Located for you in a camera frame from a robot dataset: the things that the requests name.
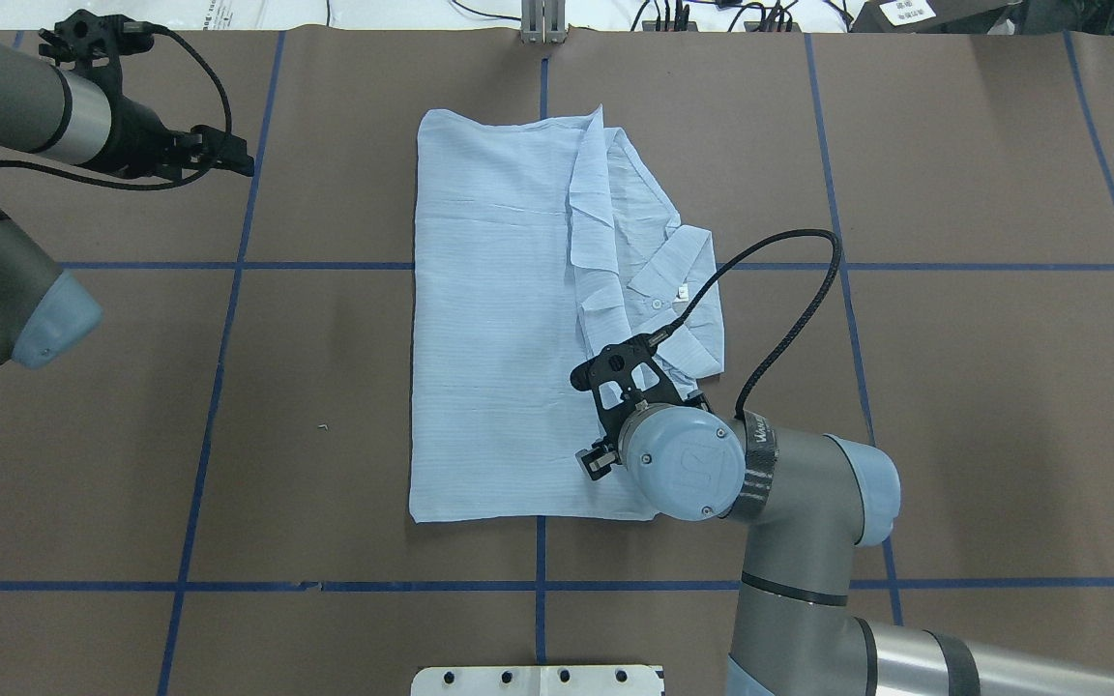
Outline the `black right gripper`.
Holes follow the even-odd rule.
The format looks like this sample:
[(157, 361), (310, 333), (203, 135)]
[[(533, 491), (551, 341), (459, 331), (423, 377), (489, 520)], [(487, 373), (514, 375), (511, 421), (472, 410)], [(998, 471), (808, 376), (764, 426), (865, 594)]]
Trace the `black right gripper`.
[(635, 435), (642, 423), (661, 410), (672, 406), (693, 406), (703, 413), (712, 413), (706, 393), (694, 389), (684, 399), (649, 399), (644, 396), (639, 388), (626, 388), (619, 393), (619, 404), (615, 406), (597, 405), (598, 418), (604, 435), (594, 441), (588, 449), (582, 449), (576, 454), (578, 461), (592, 481), (598, 481), (609, 476), (610, 467), (627, 465), (632, 462), (625, 453), (625, 447), (631, 437)]

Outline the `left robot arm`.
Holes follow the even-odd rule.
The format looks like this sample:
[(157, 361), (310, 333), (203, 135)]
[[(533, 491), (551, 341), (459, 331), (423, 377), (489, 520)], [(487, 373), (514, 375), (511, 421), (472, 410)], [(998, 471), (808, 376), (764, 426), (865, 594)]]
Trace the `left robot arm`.
[[(0, 43), (0, 367), (37, 370), (98, 329), (102, 306), (28, 231), (22, 213), (88, 212), (113, 224), (113, 190), (169, 192), (212, 171), (250, 177), (228, 89), (163, 24), (76, 10), (40, 31), (36, 56)], [(170, 40), (207, 75), (221, 122), (182, 129), (125, 89), (125, 58)]]

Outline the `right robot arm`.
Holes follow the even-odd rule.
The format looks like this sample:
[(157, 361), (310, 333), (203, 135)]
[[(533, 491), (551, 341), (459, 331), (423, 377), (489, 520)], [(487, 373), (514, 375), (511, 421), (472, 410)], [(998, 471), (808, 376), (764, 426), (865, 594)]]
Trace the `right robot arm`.
[(881, 450), (725, 420), (670, 388), (631, 388), (597, 415), (600, 440), (579, 454), (592, 479), (618, 467), (662, 514), (747, 525), (729, 695), (1114, 695), (1114, 672), (849, 611), (854, 551), (883, 542), (900, 512)]

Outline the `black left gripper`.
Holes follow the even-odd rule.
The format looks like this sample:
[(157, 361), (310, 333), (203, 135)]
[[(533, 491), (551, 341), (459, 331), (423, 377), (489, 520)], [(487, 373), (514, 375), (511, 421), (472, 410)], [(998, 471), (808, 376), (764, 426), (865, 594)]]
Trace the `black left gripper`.
[(173, 130), (152, 107), (128, 98), (111, 102), (111, 116), (110, 136), (104, 145), (106, 175), (124, 180), (180, 182), (187, 175), (212, 170), (219, 161), (219, 170), (255, 176), (256, 161), (251, 154), (226, 150), (228, 133), (224, 130), (211, 125)]

